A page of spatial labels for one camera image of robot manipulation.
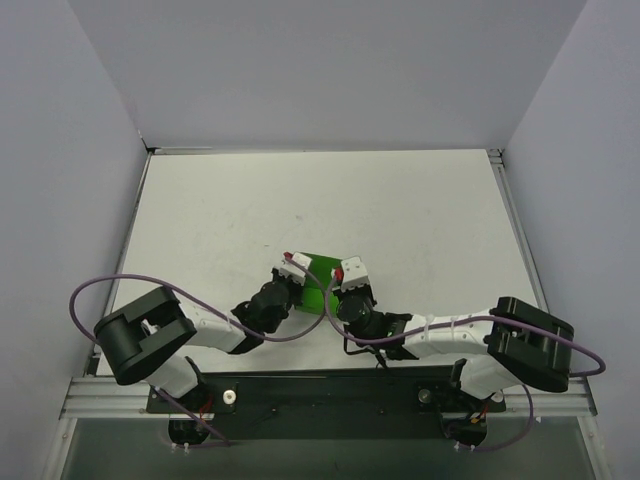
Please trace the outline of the green paper box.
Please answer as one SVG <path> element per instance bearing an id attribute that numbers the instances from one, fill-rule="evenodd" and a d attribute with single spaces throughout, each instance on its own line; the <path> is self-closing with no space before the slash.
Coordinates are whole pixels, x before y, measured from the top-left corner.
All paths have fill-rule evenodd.
<path id="1" fill-rule="evenodd" d="M 324 311 L 324 296 L 332 278 L 332 272 L 340 266 L 340 260 L 310 252 L 304 252 L 304 255 L 311 259 L 308 270 L 317 281 L 310 277 L 306 278 L 302 290 L 301 304 L 296 306 L 295 309 L 303 313 L 319 316 Z"/>

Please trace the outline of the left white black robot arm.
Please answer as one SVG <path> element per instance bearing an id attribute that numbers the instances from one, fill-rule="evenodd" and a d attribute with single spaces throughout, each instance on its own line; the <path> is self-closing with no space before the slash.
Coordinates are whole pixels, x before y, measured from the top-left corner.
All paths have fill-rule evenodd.
<path id="1" fill-rule="evenodd" d="M 231 311 L 233 319 L 183 304 L 170 288 L 159 286 L 101 319 L 94 335 L 118 384 L 144 381 L 189 412 L 204 402 L 205 387 L 180 348 L 189 344 L 229 355 L 251 351 L 301 303 L 304 285 L 300 269 L 273 269 L 272 280 Z"/>

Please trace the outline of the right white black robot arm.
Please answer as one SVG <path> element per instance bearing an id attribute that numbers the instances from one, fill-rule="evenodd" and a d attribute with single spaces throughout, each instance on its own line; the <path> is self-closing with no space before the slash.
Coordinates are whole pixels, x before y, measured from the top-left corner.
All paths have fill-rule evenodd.
<path id="1" fill-rule="evenodd" d="M 331 289 L 335 315 L 356 345 L 391 361 L 448 359 L 453 387 L 478 400 L 515 385 L 563 393 L 574 339 L 563 320 L 515 297 L 475 314 L 421 316 L 380 312 L 371 288 Z"/>

